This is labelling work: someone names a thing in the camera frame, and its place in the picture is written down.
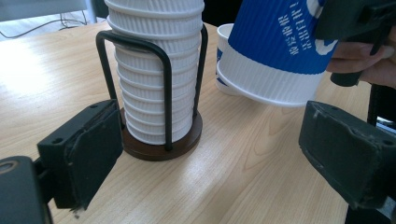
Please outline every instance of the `metal wire cup holder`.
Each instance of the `metal wire cup holder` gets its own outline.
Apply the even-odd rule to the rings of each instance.
[[[189,132],[180,140],[172,143],[172,66],[168,55],[159,46],[145,40],[134,37],[116,35],[109,31],[101,31],[96,35],[96,47],[105,74],[108,93],[111,99],[117,100],[116,89],[108,63],[105,40],[124,47],[146,50],[155,54],[163,63],[163,85],[164,85],[164,116],[165,116],[165,144],[154,146],[142,143],[129,134],[125,127],[125,117],[121,110],[121,127],[124,151],[132,156],[145,161],[166,161],[179,157],[198,143],[203,128],[203,121],[198,112],[199,95],[201,91],[202,77],[204,73],[205,57],[207,49],[207,30],[205,25],[201,30],[201,47],[198,63],[197,81],[195,85],[194,107],[192,112],[192,126]]]

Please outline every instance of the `blue paper cup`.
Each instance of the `blue paper cup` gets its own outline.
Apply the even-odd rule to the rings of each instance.
[[[217,51],[217,63],[221,59],[222,52],[226,49],[228,46],[228,37],[230,36],[231,30],[233,29],[233,23],[227,23],[219,26],[218,28],[218,51]],[[219,68],[216,68],[216,87],[229,95],[239,95],[237,91],[235,91],[233,88],[227,86],[219,77]]]
[[[221,80],[264,103],[314,99],[336,45],[313,36],[321,8],[318,0],[244,0],[219,61]]]

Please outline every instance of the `black wire frame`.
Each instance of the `black wire frame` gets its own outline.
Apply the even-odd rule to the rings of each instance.
[[[198,114],[199,95],[201,92],[201,84],[204,73],[205,57],[207,50],[208,35],[205,25],[201,30],[201,48],[198,62],[197,82],[195,85],[194,107],[192,115],[195,117]],[[110,65],[108,63],[105,40],[114,44],[122,45],[132,49],[146,50],[155,54],[163,63],[163,85],[164,85],[164,114],[165,114],[165,150],[172,150],[172,65],[166,52],[159,46],[150,43],[146,40],[137,39],[134,37],[126,37],[116,35],[111,30],[101,31],[96,35],[96,47],[99,58],[102,64],[102,69],[105,74],[108,93],[110,98],[117,100],[116,89],[114,86],[113,77],[111,75]]]

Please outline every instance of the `cup rim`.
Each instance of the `cup rim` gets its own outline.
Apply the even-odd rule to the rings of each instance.
[[[131,85],[131,86],[136,87],[136,88],[140,88],[140,89],[144,89],[144,90],[148,90],[148,91],[160,91],[160,90],[163,89],[163,86],[147,86],[147,85],[143,85],[143,84],[140,84],[140,83],[132,82],[132,81],[126,79],[122,74],[119,74],[119,77],[120,77],[120,81],[123,81],[126,84]],[[189,85],[195,79],[196,79],[196,77],[192,77],[191,79],[187,80],[186,82],[181,82],[181,83],[177,83],[175,85],[172,85],[172,89],[173,88],[180,88],[180,87]]]
[[[228,39],[229,36],[224,35],[224,33],[221,32],[221,29],[224,29],[224,28],[230,27],[230,26],[232,27],[231,29],[233,29],[233,23],[225,23],[225,24],[222,24],[221,26],[219,26],[217,29],[218,35],[221,36],[222,38]]]
[[[132,126],[135,130],[137,130],[138,132],[140,132],[140,133],[142,133],[142,134],[149,134],[149,135],[164,135],[164,134],[165,134],[165,133],[150,133],[150,132],[143,131],[143,130],[141,130],[141,129],[136,128],[136,127],[135,127],[131,122],[129,122],[128,120],[126,120],[126,123],[127,123],[127,125]],[[172,130],[172,133],[177,133],[177,132],[183,130],[184,128],[185,128],[185,127],[181,127],[181,128],[178,129],[178,130]]]
[[[217,64],[217,68],[219,69],[219,65],[221,63],[221,59]],[[232,87],[233,89],[235,89],[235,91],[237,91],[239,94],[246,96],[249,99],[255,100],[257,102],[261,102],[261,103],[265,103],[265,104],[271,104],[271,105],[278,105],[278,106],[287,106],[287,107],[298,107],[298,106],[304,106],[306,105],[306,101],[305,102],[282,102],[282,101],[277,101],[277,100],[271,100],[268,98],[264,98],[261,97],[259,95],[256,95],[252,92],[243,90],[241,88],[239,88],[238,86],[236,86],[234,83],[232,83],[230,80],[228,80],[228,78],[226,76],[224,76],[222,73],[219,73],[219,77],[221,78],[221,80],[227,84],[227,86]]]
[[[165,111],[147,111],[147,110],[144,110],[144,109],[140,109],[140,108],[137,108],[137,107],[135,107],[134,105],[132,105],[132,104],[130,104],[130,103],[128,103],[128,102],[126,102],[126,101],[123,101],[123,103],[124,104],[127,104],[129,107],[131,107],[133,110],[136,110],[137,112],[140,112],[140,113],[146,113],[146,114],[149,114],[149,115],[164,115],[165,114]],[[178,109],[172,109],[172,113],[173,112],[178,112],[178,111],[180,111],[180,110],[182,110],[182,109],[185,109],[185,107],[181,107],[181,108],[178,108]]]
[[[116,60],[117,60],[117,63],[118,63],[121,67],[123,67],[123,68],[125,68],[125,69],[127,69],[127,70],[129,70],[129,71],[131,71],[131,72],[134,72],[134,73],[139,73],[139,74],[148,75],[148,76],[161,76],[161,75],[163,75],[163,71],[149,71],[149,70],[143,70],[143,69],[139,69],[139,68],[132,67],[132,66],[130,66],[130,65],[128,65],[128,64],[125,64],[125,63],[123,63],[123,62],[119,62],[117,58],[116,58]],[[172,71],[172,74],[179,74],[179,73],[187,72],[187,71],[189,71],[190,69],[192,69],[192,68],[195,67],[195,66],[196,66],[196,64],[195,64],[195,63],[192,63],[192,64],[189,65],[189,66],[184,66],[184,67],[182,67],[182,68],[180,68],[180,69],[178,69],[178,70]]]
[[[152,100],[152,99],[146,99],[146,98],[142,98],[142,97],[139,97],[139,96],[135,96],[135,95],[129,93],[128,91],[126,91],[122,87],[121,84],[120,84],[120,88],[122,90],[122,94],[126,94],[126,95],[128,95],[128,97],[131,97],[131,98],[133,98],[133,99],[135,99],[137,101],[140,101],[140,102],[143,102],[143,103],[149,103],[149,104],[163,104],[164,103],[164,100]],[[192,94],[194,94],[194,96],[195,96],[195,89],[191,89],[187,93],[179,95],[179,96],[177,96],[175,98],[172,97],[172,103],[175,102],[175,101],[181,100],[181,99],[183,99],[185,97],[188,97],[188,96],[190,96]]]
[[[181,57],[181,56],[186,56],[186,55],[191,55],[193,54],[195,51],[198,51],[198,48],[201,44],[198,43],[197,45],[195,45],[194,47],[190,48],[190,49],[186,49],[183,51],[179,51],[179,52],[174,52],[174,53],[167,53],[169,59],[171,58],[176,58],[176,57]],[[149,52],[149,51],[142,51],[142,50],[128,50],[127,48],[123,48],[123,47],[118,47],[116,46],[117,50],[121,50],[126,54],[129,55],[133,55],[136,57],[140,57],[140,58],[147,58],[147,59],[155,59],[158,58],[156,55],[154,55],[153,53]]]
[[[194,17],[202,13],[202,11],[205,8],[205,3],[202,3],[200,7],[194,8],[193,10],[190,11],[166,13],[166,12],[154,12],[154,11],[141,10],[137,8],[123,7],[108,0],[105,0],[105,3],[109,8],[116,10],[118,12],[125,13],[128,15],[153,18],[153,19],[182,19],[182,18]]]
[[[216,72],[218,73],[218,75],[221,74],[221,76],[223,76],[223,74],[222,74],[222,72],[220,71],[220,69],[219,69],[218,66],[216,66]],[[228,95],[232,95],[232,96],[238,96],[238,95],[239,95],[239,92],[238,92],[238,91],[234,91],[234,90],[233,90],[231,87],[229,87],[229,86],[224,86],[224,84],[219,83],[219,81],[218,81],[217,79],[216,79],[215,84],[216,84],[216,87],[217,87],[220,91],[222,91],[222,92],[224,92],[224,93],[226,93],[226,94],[228,94]]]
[[[176,34],[176,35],[148,35],[148,34],[137,33],[137,32],[133,32],[130,30],[125,30],[123,28],[120,28],[118,25],[114,24],[111,21],[110,16],[107,16],[106,20],[107,20],[108,25],[112,29],[116,30],[117,32],[120,32],[125,35],[131,35],[131,36],[138,37],[138,38],[153,39],[153,40],[172,40],[172,39],[181,39],[181,38],[185,38],[187,36],[192,36],[197,33],[200,33],[202,30],[202,27],[204,25],[204,23],[201,22],[201,26],[197,30],[192,31],[190,33],[183,34],[183,35],[180,35],[180,34]]]
[[[178,122],[181,122],[183,119],[185,119],[188,116],[192,116],[192,106],[189,107],[189,110],[191,110],[191,113],[186,113],[186,115],[184,115],[184,117],[181,117],[181,118],[178,118],[178,119],[172,119],[172,125],[176,124]],[[127,113],[128,116],[131,117],[132,119],[136,120],[136,122],[139,122],[139,123],[142,123],[142,124],[145,124],[145,125],[152,125],[152,126],[163,126],[163,125],[165,125],[165,122],[162,122],[162,123],[151,123],[151,122],[147,122],[147,121],[143,121],[143,120],[137,119],[135,116],[133,116],[127,110],[125,110],[125,113]]]

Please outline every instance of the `wood grain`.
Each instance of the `wood grain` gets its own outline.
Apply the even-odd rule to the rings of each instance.
[[[344,223],[347,204],[304,157],[304,108],[264,105],[215,86],[216,27],[198,110],[195,150],[161,162],[123,153],[79,219],[50,209],[55,223]],[[37,158],[35,144],[84,107],[108,99],[94,38],[98,23],[0,43],[0,157]],[[107,44],[113,77],[114,47]],[[340,88],[328,75],[317,100],[365,119],[370,86]]]

